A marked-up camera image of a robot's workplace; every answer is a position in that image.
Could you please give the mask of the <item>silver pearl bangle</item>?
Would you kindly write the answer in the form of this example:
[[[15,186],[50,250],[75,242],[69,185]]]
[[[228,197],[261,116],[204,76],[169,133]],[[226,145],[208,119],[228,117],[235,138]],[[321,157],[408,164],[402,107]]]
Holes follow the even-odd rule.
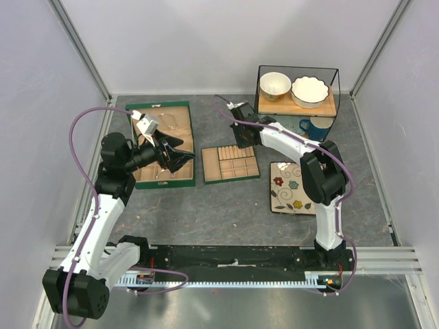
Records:
[[[169,169],[161,169],[156,174],[156,180],[173,180],[175,173],[172,173]]]

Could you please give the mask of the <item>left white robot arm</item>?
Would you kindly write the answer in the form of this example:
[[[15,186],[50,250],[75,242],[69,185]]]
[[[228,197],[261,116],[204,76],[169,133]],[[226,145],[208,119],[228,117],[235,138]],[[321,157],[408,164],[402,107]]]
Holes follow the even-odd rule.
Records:
[[[153,141],[135,146],[122,133],[103,137],[98,176],[91,184],[93,199],[84,227],[57,270],[48,269],[43,287],[52,310],[74,328],[72,317],[99,319],[110,291],[129,269],[145,269],[151,254],[146,238],[123,236],[107,258],[103,253],[113,226],[133,192],[134,172],[154,162],[175,173],[195,154],[179,150],[179,138],[156,132]]]

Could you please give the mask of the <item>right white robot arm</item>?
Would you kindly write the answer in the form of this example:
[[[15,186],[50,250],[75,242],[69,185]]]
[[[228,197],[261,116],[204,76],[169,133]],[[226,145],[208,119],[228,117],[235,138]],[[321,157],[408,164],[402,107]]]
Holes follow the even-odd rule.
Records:
[[[303,138],[271,117],[260,118],[249,103],[227,103],[238,146],[262,145],[300,165],[302,188],[316,209],[315,264],[331,269],[346,249],[341,230],[342,198],[349,175],[335,143]]]

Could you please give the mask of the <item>green jewelry tray insert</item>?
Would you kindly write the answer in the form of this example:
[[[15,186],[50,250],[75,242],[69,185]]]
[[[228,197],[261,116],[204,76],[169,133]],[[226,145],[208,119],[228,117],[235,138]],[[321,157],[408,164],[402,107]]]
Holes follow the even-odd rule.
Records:
[[[209,147],[201,150],[205,184],[251,180],[260,177],[254,148],[237,145]]]

